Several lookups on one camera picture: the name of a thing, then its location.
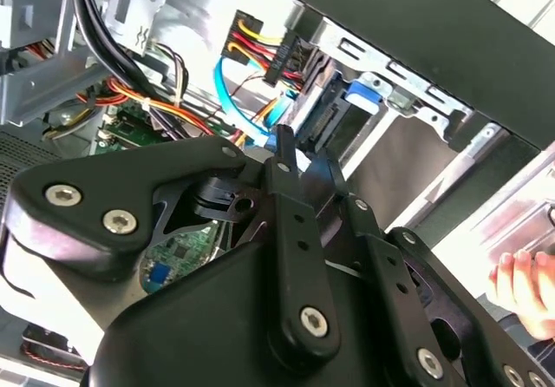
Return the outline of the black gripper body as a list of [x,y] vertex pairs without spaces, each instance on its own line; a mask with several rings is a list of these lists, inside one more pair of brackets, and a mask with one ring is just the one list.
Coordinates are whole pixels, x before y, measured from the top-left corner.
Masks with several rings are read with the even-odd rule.
[[268,342],[268,260],[258,246],[217,259],[128,307],[107,329],[93,386],[404,386],[363,280],[328,265],[342,344],[325,366],[283,367]]

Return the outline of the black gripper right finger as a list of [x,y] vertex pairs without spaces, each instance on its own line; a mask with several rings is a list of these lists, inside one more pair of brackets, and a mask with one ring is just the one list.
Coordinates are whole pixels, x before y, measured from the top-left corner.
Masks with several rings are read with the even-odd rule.
[[384,233],[336,157],[316,157],[325,258],[354,272],[382,386],[552,386],[554,381],[414,233]]

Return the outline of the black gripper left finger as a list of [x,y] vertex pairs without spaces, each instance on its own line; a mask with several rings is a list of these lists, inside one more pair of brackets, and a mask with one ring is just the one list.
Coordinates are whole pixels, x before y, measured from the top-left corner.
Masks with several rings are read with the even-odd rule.
[[227,254],[266,254],[271,348],[284,359],[334,357],[340,332],[317,218],[285,126],[262,162],[210,136],[20,173],[1,228],[3,306],[94,359],[109,326],[149,296],[138,278],[144,252],[212,220],[235,225]]

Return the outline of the person bare hand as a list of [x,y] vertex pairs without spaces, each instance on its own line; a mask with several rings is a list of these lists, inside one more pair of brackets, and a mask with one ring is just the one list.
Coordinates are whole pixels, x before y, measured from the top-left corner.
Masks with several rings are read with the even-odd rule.
[[538,340],[554,337],[554,257],[521,249],[502,253],[488,275],[486,297],[515,313]]

